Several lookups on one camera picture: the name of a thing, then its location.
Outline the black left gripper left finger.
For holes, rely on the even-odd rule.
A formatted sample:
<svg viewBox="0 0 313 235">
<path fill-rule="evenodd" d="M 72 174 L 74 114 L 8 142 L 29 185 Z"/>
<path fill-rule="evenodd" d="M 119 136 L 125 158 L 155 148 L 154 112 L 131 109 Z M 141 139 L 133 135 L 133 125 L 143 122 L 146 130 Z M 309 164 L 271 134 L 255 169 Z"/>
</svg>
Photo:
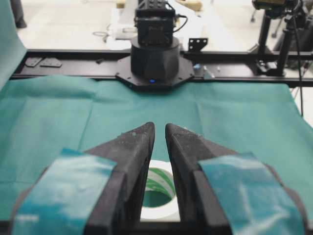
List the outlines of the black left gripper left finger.
<svg viewBox="0 0 313 235">
<path fill-rule="evenodd" d="M 148 122 L 84 152 L 63 149 L 14 207 L 12 235 L 111 235 L 140 220 L 155 140 Z"/>
</svg>

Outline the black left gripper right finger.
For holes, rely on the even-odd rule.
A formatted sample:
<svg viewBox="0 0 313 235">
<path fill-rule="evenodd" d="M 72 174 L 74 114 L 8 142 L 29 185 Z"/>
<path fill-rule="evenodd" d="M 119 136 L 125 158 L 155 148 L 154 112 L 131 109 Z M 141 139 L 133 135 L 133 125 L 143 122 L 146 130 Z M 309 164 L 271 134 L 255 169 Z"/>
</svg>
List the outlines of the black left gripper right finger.
<svg viewBox="0 0 313 235">
<path fill-rule="evenodd" d="M 236 151 L 172 123 L 165 127 L 165 138 L 181 221 L 193 223 L 194 228 L 202 233 L 233 234 L 230 222 L 199 161 L 235 155 Z"/>
</svg>

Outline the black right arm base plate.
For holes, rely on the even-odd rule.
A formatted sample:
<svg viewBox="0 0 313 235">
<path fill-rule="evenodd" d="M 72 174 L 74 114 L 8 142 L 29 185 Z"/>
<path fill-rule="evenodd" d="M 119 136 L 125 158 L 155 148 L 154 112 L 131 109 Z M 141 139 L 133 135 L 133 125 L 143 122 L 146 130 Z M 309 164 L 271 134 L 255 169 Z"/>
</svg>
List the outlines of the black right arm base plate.
<svg viewBox="0 0 313 235">
<path fill-rule="evenodd" d="M 117 61 L 116 79 L 136 91 L 168 91 L 194 78 L 193 64 L 190 60 L 180 57 L 179 70 L 172 78 L 161 79 L 158 75 L 147 78 L 131 72 L 131 57 Z"/>
</svg>

